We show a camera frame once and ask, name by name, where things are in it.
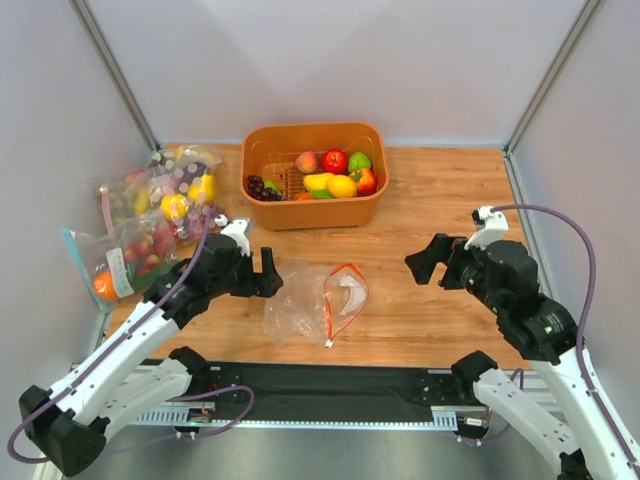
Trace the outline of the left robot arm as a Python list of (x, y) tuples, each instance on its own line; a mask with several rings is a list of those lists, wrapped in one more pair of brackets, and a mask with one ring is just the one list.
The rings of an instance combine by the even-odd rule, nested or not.
[(87, 469), (131, 420), (165, 401), (213, 394), (206, 359), (189, 347), (145, 375), (127, 377), (156, 347), (223, 295), (271, 298), (282, 287), (271, 248), (253, 268), (248, 235), (237, 222), (203, 239), (144, 292), (120, 328), (86, 360), (47, 389), (29, 387), (19, 399), (19, 431), (65, 476)]

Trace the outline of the orange zip top bag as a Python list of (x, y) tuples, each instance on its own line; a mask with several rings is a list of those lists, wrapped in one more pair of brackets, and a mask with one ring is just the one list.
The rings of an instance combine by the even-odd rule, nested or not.
[(295, 336), (325, 348), (363, 312), (369, 299), (365, 276), (352, 263), (335, 266), (289, 260), (279, 268), (283, 286), (264, 307), (265, 334), (283, 345)]

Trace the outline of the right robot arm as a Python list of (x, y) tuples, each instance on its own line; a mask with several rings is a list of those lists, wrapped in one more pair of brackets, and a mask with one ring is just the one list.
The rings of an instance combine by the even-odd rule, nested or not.
[(440, 287), (467, 291), (495, 315), (503, 338), (531, 364), (564, 418), (528, 398), (481, 351), (452, 366), (462, 396), (506, 420), (560, 479), (638, 478), (639, 444), (614, 415), (601, 411), (605, 397), (587, 351), (578, 347), (577, 325), (564, 306), (541, 292), (538, 265), (523, 244), (498, 240), (477, 247), (438, 233), (405, 263), (419, 285), (443, 264)]

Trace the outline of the fake persimmon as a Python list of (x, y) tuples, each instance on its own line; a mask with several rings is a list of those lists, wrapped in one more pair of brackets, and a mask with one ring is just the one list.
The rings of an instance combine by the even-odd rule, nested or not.
[(369, 168), (357, 169), (349, 174), (355, 182), (358, 197), (367, 197), (377, 191), (377, 179), (374, 172)]

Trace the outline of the fake yellow mango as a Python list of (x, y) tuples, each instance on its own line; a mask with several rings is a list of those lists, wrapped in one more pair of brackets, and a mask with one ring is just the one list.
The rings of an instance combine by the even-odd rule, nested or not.
[(328, 181), (333, 176), (330, 172), (308, 174), (303, 178), (303, 186), (308, 192), (324, 191), (328, 189)]

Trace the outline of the fake yellow lemon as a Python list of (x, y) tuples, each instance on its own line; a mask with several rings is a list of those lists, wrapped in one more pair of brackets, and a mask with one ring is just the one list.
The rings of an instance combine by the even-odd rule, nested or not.
[(357, 184), (349, 176), (333, 175), (327, 180), (329, 193), (337, 199), (348, 199), (357, 196)]

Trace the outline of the fake orange tangerine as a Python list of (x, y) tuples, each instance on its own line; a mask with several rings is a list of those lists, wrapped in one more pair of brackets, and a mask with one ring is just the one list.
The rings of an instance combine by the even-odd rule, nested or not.
[(310, 192), (301, 192), (296, 194), (293, 197), (294, 201), (307, 201), (307, 200), (313, 200), (313, 196), (311, 195)]

